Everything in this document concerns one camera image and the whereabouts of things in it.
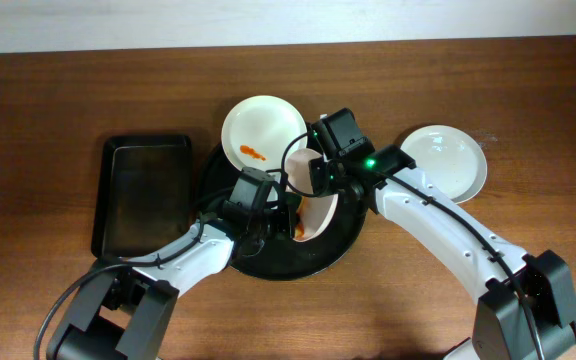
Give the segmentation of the pinkish white plate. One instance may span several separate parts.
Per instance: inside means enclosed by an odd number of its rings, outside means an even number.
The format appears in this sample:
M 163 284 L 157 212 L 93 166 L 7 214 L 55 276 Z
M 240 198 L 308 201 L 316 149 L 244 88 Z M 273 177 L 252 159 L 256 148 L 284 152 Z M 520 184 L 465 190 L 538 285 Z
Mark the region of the pinkish white plate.
M 297 190 L 303 193 L 314 193 L 309 161 L 320 157 L 320 153 L 309 148 L 299 149 L 288 156 L 285 170 L 288 174 L 288 181 Z M 303 198 L 305 204 L 302 208 L 301 220 L 304 225 L 304 234 L 296 242 L 306 242 L 321 235 L 332 221 L 338 203 L 337 195 Z

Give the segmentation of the green and yellow sponge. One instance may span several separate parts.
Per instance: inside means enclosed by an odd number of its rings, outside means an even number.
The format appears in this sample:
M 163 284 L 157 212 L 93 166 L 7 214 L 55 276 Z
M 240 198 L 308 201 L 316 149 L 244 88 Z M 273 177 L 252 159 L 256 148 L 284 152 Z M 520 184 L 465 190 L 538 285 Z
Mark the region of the green and yellow sponge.
M 305 200 L 300 195 L 288 193 L 286 204 L 288 206 L 290 235 L 293 240 L 298 241 L 304 234 L 304 225 L 302 224 L 301 214 Z

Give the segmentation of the light grey plate bottom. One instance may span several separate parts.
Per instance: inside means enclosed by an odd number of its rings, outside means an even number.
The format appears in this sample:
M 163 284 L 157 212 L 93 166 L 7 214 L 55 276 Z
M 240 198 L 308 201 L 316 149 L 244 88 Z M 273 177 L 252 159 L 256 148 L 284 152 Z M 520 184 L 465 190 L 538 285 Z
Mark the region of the light grey plate bottom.
M 401 145 L 445 195 L 459 204 L 484 187 L 488 166 L 480 145 L 467 133 L 429 125 L 410 133 Z

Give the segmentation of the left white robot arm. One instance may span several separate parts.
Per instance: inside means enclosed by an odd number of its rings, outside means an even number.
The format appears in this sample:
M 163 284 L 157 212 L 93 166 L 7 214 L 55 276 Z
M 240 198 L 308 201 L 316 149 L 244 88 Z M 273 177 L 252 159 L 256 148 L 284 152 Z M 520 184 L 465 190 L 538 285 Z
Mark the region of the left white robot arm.
M 155 359 L 177 300 L 232 261 L 254 258 L 294 212 L 281 169 L 245 167 L 227 199 L 150 254 L 97 260 L 49 310 L 36 359 Z

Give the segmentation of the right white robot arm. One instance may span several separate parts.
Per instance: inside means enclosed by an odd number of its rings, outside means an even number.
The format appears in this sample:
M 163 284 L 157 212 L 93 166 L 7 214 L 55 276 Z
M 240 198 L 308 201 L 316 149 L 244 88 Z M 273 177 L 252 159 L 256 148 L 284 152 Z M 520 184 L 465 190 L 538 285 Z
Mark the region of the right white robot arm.
M 352 196 L 402 227 L 474 301 L 472 335 L 447 358 L 556 359 L 576 345 L 576 292 L 559 255 L 530 255 L 486 228 L 399 147 L 375 149 L 347 108 L 310 132 L 324 153 L 310 163 L 315 193 Z

